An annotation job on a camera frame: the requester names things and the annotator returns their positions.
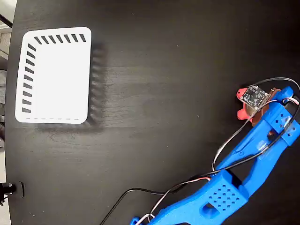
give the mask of black clamp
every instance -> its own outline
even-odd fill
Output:
[[[24,184],[22,182],[19,182],[20,188],[19,190],[21,198],[24,197]],[[17,191],[17,187],[14,184],[11,183],[0,183],[0,205],[3,206],[3,203],[5,202],[5,199],[8,197],[4,197],[4,195],[12,195]]]

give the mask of black wire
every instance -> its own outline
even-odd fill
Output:
[[[0,20],[2,22],[4,22],[7,26],[9,26],[10,28],[13,27],[13,23],[10,22],[7,18],[5,18],[4,16],[2,16],[1,14],[0,14]]]
[[[247,88],[251,87],[251,86],[259,85],[259,84],[262,84],[262,83],[266,83],[266,82],[270,82],[270,81],[278,81],[278,80],[284,80],[284,81],[289,81],[289,82],[294,83],[297,86],[297,88],[299,90],[299,94],[300,94],[300,86],[298,85],[298,83],[295,82],[294,80],[290,79],[290,78],[287,78],[287,77],[275,77],[275,78],[265,79],[265,80],[259,81],[257,83],[254,83],[252,85],[249,85],[249,86],[247,86]],[[234,163],[232,165],[226,166],[224,168],[221,168],[221,169],[218,169],[218,170],[215,170],[215,171],[211,171],[211,172],[207,172],[207,173],[204,173],[204,174],[201,174],[201,175],[195,175],[195,176],[191,177],[190,179],[188,179],[187,181],[194,180],[196,178],[205,177],[205,176],[208,176],[208,175],[213,175],[213,174],[216,174],[216,173],[220,172],[221,170],[229,170],[229,169],[232,169],[232,168],[234,168],[236,166],[239,166],[239,165],[241,165],[243,163],[246,163],[246,162],[248,162],[250,160],[253,160],[253,159],[257,158],[258,156],[260,156],[261,154],[263,154],[267,149],[269,149],[270,147],[272,147],[282,137],[282,135],[286,132],[286,130],[291,125],[291,123],[295,120],[296,115],[299,113],[299,111],[300,111],[300,104],[298,105],[298,108],[297,108],[296,112],[294,113],[294,115],[292,116],[292,118],[290,119],[290,121],[287,123],[287,125],[285,126],[285,128],[283,129],[283,131],[264,150],[260,151],[259,153],[255,154],[255,155],[252,155],[250,157],[244,158],[241,161],[238,161],[238,162],[236,162],[236,163]],[[182,185],[182,186],[178,187],[177,189],[173,190],[172,192],[170,192],[169,194],[174,194],[174,193],[180,191],[181,189],[183,189],[185,186],[186,185]],[[106,220],[113,213],[113,211],[118,206],[118,204],[122,201],[122,199],[129,192],[132,192],[132,191],[143,191],[143,192],[147,192],[147,193],[150,193],[150,194],[153,194],[153,195],[164,195],[165,194],[165,192],[156,192],[156,191],[147,190],[147,189],[143,189],[143,188],[132,188],[132,189],[129,189],[129,190],[125,191],[121,195],[121,197],[117,200],[117,202],[114,204],[114,206],[111,208],[111,210],[104,217],[104,219],[102,220],[102,222],[100,223],[100,225],[103,225],[106,222]]]
[[[184,186],[181,186],[177,189],[175,189],[174,191],[170,192],[170,194],[174,194],[176,192],[178,192],[179,190],[181,190]],[[130,192],[133,192],[133,191],[142,191],[142,192],[146,192],[146,193],[149,193],[149,194],[153,194],[153,195],[164,195],[165,192],[157,192],[157,191],[151,191],[151,190],[148,190],[148,189],[143,189],[143,188],[132,188],[132,189],[129,189],[127,191],[125,191],[121,197],[117,200],[117,202],[113,205],[113,207],[111,208],[111,210],[109,210],[109,212],[107,213],[107,215],[104,217],[104,219],[102,220],[102,222],[100,223],[100,225],[103,225],[106,220],[109,218],[109,216],[113,213],[113,211],[116,209],[116,207],[119,205],[119,203],[122,201],[122,199]]]
[[[251,87],[251,86],[255,86],[255,85],[258,85],[258,84],[262,84],[262,83],[266,83],[266,82],[270,82],[270,81],[289,81],[289,82],[292,82],[292,83],[294,83],[296,86],[297,86],[297,88],[298,88],[298,90],[299,90],[299,94],[300,94],[300,86],[298,85],[298,83],[297,82],[295,82],[294,80],[292,80],[292,79],[290,79],[290,78],[287,78],[287,77],[274,77],[274,78],[269,78],[269,79],[265,79],[265,80],[262,80],[262,81],[259,81],[259,82],[257,82],[257,83],[254,83],[254,84],[252,84],[252,85],[249,85],[249,86],[247,86],[247,88],[248,87]],[[289,126],[291,125],[291,123],[296,119],[296,115],[299,113],[299,110],[300,110],[300,104],[298,105],[298,107],[297,107],[297,110],[296,110],[296,112],[294,113],[294,115],[292,116],[292,118],[290,119],[290,121],[287,123],[287,125],[285,126],[285,128],[280,132],[280,134],[267,146],[267,149],[269,149],[269,148],[271,148],[281,137],[282,137],[282,135],[286,132],[286,130],[289,128]],[[246,158],[246,159],[243,159],[243,160],[241,160],[241,161],[239,161],[239,162],[237,162],[237,163],[235,163],[235,164],[232,164],[232,165],[230,165],[230,166],[227,166],[227,167],[224,167],[224,168],[222,168],[222,169],[219,169],[219,170],[215,170],[215,171],[211,171],[211,172],[207,172],[207,173],[205,173],[205,174],[202,174],[202,175],[200,175],[200,177],[202,177],[202,176],[208,176],[208,175],[212,175],[212,174],[216,174],[216,173],[218,173],[218,172],[220,172],[221,170],[229,170],[229,169],[232,169],[232,168],[234,168],[234,167],[236,167],[236,166],[239,166],[239,165],[241,165],[241,164],[243,164],[243,163],[246,163],[246,162],[248,162],[248,161],[250,161],[250,160],[252,160],[252,159],[255,159],[256,157],[259,157],[261,154],[263,154],[267,149],[265,149],[265,150],[262,150],[262,151],[260,151],[259,153],[257,153],[257,154],[255,154],[255,155],[252,155],[252,156],[250,156],[250,157],[248,157],[248,158]]]

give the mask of blue plastic bracket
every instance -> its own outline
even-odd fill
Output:
[[[278,92],[273,99],[280,102],[292,97],[290,87]],[[279,102],[270,103],[269,110],[259,123],[244,137],[234,150],[218,165],[224,168],[247,156],[262,151],[270,144],[269,132],[279,134],[292,118]],[[285,134],[265,153],[255,159],[249,176],[237,186],[228,171],[221,171],[212,177],[193,195],[161,210],[149,225],[220,225],[235,211],[248,202],[249,197],[266,181],[281,153],[291,146],[300,135],[300,125],[293,121]],[[135,217],[131,225],[138,222]]]

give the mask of floor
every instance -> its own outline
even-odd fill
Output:
[[[9,49],[11,33],[0,33],[0,44],[5,47],[7,51]],[[0,102],[4,103],[5,100],[5,84],[6,84],[6,72],[0,70]],[[6,182],[5,174],[5,152],[4,142],[0,140],[0,182]],[[6,199],[3,206],[0,206],[0,225],[11,225],[8,200]]]

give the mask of white wire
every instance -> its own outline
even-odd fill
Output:
[[[188,180],[188,181],[185,181],[185,182],[182,182],[180,184],[177,184],[175,186],[173,186],[172,188],[170,188],[157,202],[156,204],[154,205],[154,207],[152,208],[151,212],[150,212],[150,215],[153,213],[153,211],[157,208],[157,206],[162,202],[162,200],[167,196],[167,194],[172,191],[174,188],[177,188],[177,187],[180,187],[184,184],[188,184],[188,183],[193,183],[193,182],[196,182],[196,181],[200,181],[200,180],[204,180],[204,179],[207,179],[208,181],[210,181],[211,179],[209,177],[200,177],[200,178],[197,178],[197,179],[194,179],[194,180]]]
[[[252,116],[250,116],[250,118],[243,124],[243,126],[241,126],[230,138],[228,138],[221,146],[220,148],[218,148],[217,153],[214,157],[214,160],[211,164],[212,166],[212,170],[215,171],[215,167],[214,164],[216,163],[217,158],[219,157],[219,155],[221,154],[222,150],[224,149],[224,147],[244,128],[244,126],[262,109],[264,108],[266,105],[270,104],[271,102],[277,102],[277,100],[271,100],[266,102],[265,104],[263,104],[262,106],[260,106],[255,113],[252,114]]]
[[[286,97],[284,99],[294,102],[296,105],[299,105],[299,102],[296,99],[294,99],[293,97]]]
[[[143,216],[135,225],[139,225],[139,224],[141,224],[144,220],[145,220],[145,218],[147,218],[148,216],[152,216],[153,218],[155,218],[155,216],[154,215],[152,215],[152,214],[150,214],[150,213],[147,213],[145,216]]]

